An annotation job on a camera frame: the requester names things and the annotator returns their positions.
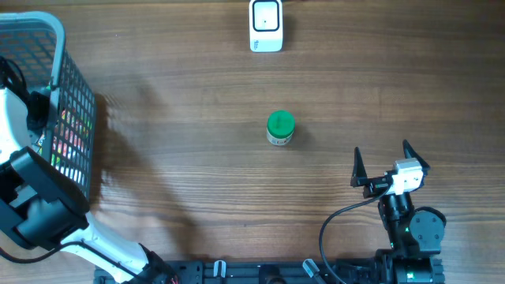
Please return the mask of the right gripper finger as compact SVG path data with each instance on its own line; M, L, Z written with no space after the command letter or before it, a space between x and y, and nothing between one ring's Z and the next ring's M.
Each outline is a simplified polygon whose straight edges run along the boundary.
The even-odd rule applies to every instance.
M363 163L359 147L354 149L353 171L350 179L352 187L365 186L368 184L368 175Z
M404 156L407 159L416 159L420 164L421 164L421 170L423 171L424 174L427 174L428 171L430 170L430 165L419 155L415 152L411 144L408 142L408 140L404 140L402 142L402 147L403 147L403 152Z

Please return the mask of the green lid jar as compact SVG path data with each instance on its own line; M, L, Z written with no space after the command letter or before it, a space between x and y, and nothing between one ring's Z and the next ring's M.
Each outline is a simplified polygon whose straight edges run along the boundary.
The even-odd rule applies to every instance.
M295 118L287 110L277 110L267 120L267 139L275 146L288 144L295 130Z

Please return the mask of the Haribo gummy candy bag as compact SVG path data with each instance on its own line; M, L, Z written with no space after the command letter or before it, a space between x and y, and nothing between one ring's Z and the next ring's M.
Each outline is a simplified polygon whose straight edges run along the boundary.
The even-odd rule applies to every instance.
M49 126L45 142L50 164L57 169L89 171L95 128L92 116L83 107L64 107Z

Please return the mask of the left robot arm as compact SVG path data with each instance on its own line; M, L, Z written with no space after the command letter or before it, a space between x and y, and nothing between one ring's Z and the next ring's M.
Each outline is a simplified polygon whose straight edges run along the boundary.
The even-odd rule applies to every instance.
M128 241L96 220L78 184L33 148L50 113L48 96L28 90L21 68L1 59L1 230L24 249L46 254L22 259L37 263L68 252L107 272L116 283L179 283L177 272L155 252Z

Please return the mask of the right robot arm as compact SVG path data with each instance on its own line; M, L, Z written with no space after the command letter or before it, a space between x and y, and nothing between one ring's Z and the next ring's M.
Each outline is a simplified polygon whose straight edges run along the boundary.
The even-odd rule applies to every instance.
M434 258L441 253L447 219L433 207L415 207L411 193L421 189L430 165L407 140L404 158L382 176L369 177L359 148L354 149L350 185L363 188L363 197L378 202L378 212L390 242L373 258L353 265L362 283L443 283L443 268Z

